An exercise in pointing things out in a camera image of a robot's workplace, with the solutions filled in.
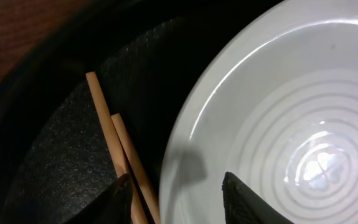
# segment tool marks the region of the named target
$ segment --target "wooden table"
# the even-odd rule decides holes
[[[37,43],[90,1],[0,0],[0,81]]]

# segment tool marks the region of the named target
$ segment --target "ceramic dish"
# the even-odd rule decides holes
[[[176,121],[163,223],[225,223],[233,172],[294,223],[358,223],[358,1],[285,1],[209,65]]]

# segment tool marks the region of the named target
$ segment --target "wooden chopstick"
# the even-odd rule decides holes
[[[125,128],[122,117],[119,113],[111,116],[112,122],[118,133],[119,140],[121,141],[123,150],[125,150],[126,157],[128,158],[129,164],[134,173],[134,177],[139,184],[141,193],[147,203],[151,216],[154,219],[155,224],[160,224],[159,219],[159,205],[156,194],[151,186],[144,167],[137,155],[136,149],[134,148],[133,142],[131,141],[129,134]]]
[[[123,153],[120,140],[110,118],[110,111],[105,102],[103,92],[100,87],[100,83],[97,80],[95,72],[86,73],[87,82],[89,84],[90,92],[92,93],[92,98],[94,105],[97,110],[98,119],[101,123],[101,128],[104,133],[105,141],[110,151],[112,163],[115,168],[116,175],[120,177],[122,174],[129,174],[129,167],[126,163],[125,155]],[[131,220],[133,224],[147,224],[148,220],[146,214],[141,205],[139,195],[136,190],[132,179],[132,189],[133,189],[133,200],[131,203]]]

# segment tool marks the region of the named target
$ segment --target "white bowl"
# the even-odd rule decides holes
[[[163,223],[225,223],[233,172],[294,223],[358,223],[358,1],[285,1],[209,65],[176,121]]]

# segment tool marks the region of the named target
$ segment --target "plate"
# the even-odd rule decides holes
[[[358,1],[285,1],[209,65],[172,131],[163,223],[225,223],[226,171],[294,223],[358,223]]]

